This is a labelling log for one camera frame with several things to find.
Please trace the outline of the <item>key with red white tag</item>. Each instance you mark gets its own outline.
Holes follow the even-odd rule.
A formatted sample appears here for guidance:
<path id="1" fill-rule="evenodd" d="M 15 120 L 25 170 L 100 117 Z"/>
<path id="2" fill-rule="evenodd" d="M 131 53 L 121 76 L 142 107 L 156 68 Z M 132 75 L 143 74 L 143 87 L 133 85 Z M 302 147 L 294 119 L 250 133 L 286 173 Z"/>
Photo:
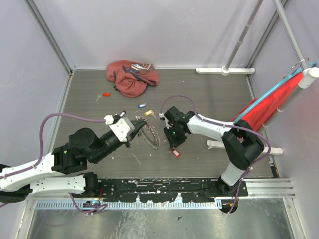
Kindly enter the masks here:
<path id="1" fill-rule="evenodd" d="M 171 149 L 169 153 L 173 154 L 175 157 L 180 158 L 181 154 L 176 149 Z"/>

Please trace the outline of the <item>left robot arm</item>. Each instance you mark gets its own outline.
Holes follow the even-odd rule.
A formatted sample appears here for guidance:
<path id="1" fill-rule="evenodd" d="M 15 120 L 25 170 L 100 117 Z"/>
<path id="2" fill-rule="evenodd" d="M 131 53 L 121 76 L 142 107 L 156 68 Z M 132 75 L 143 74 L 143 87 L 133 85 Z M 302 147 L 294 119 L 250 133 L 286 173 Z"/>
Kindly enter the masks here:
<path id="1" fill-rule="evenodd" d="M 97 196 L 101 186 L 98 176 L 86 171 L 88 163 L 99 163 L 122 145 L 130 147 L 131 140 L 146 124 L 145 120 L 121 118 L 101 137 L 90 128 L 81 128 L 69 136 L 65 145 L 45 155 L 40 162 L 35 160 L 17 167 L 1 165 L 1 203 L 18 203 L 40 194 Z"/>

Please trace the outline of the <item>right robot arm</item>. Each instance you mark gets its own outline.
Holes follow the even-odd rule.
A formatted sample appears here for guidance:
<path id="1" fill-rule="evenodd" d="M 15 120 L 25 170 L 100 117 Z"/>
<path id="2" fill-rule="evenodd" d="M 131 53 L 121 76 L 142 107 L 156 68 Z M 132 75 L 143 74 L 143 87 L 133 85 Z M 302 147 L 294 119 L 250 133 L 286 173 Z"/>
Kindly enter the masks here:
<path id="1" fill-rule="evenodd" d="M 223 144 L 229 164 L 218 178 L 217 188 L 224 196 L 236 191 L 244 172 L 265 149 L 259 134 L 244 120 L 237 123 L 222 122 L 194 111 L 183 113 L 175 106 L 165 113 L 159 113 L 159 117 L 165 121 L 163 130 L 172 150 L 186 141 L 186 134 L 203 135 Z"/>

